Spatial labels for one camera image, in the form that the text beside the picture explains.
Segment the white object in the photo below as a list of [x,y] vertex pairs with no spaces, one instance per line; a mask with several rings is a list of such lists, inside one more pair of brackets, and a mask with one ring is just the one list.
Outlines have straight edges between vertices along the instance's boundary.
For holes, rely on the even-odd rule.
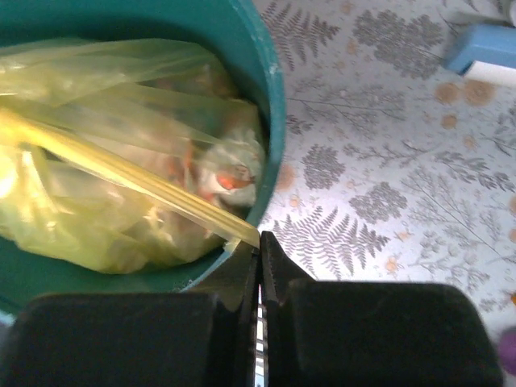
[[516,69],[476,60],[465,73],[464,78],[494,85],[516,87]]

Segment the fern pattern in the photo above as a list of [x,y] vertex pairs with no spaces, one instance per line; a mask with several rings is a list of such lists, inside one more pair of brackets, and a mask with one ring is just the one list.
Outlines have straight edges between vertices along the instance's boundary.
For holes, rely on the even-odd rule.
[[338,214],[336,207],[325,215],[321,206],[298,221],[287,214],[284,222],[274,222],[273,232],[287,255],[296,256],[314,276],[314,266],[321,265],[341,280],[344,270],[353,276],[357,265],[365,269],[368,259],[375,259],[390,238],[379,235],[367,224],[361,226],[349,214],[338,220]]
[[317,58],[319,45],[326,47],[340,31],[340,27],[321,21],[317,15],[312,16],[301,8],[293,11],[292,3],[279,7],[278,1],[272,1],[261,16],[274,38],[283,64],[290,71],[295,69],[294,55],[305,65],[307,49]]

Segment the blue object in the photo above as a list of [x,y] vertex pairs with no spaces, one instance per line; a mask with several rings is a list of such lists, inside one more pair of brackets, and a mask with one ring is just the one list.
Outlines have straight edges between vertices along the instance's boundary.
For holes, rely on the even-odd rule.
[[448,53],[443,67],[464,75],[475,61],[516,69],[516,29],[488,24],[470,27]]

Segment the yellow plastic bag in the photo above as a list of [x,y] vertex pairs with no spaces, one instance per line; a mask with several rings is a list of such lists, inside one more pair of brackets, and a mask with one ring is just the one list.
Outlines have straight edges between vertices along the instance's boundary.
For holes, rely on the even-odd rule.
[[240,218],[70,132],[7,109],[0,128],[0,234],[23,250],[131,273],[195,260],[224,239],[259,246]]
[[0,69],[4,68],[0,95],[59,106],[128,82],[166,84],[191,94],[237,95],[218,59],[198,44],[162,39],[57,40],[41,47],[23,46],[6,51],[0,60]]
[[265,162],[256,106],[126,84],[63,106],[3,100],[64,128],[230,212],[256,200]]

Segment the floor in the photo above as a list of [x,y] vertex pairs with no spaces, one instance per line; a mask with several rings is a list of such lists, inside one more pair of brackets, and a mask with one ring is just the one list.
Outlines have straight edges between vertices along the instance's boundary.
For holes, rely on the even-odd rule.
[[505,3],[255,4],[288,98],[260,229],[321,280],[457,286],[496,341],[516,325],[516,94],[441,63],[468,25],[503,19]]

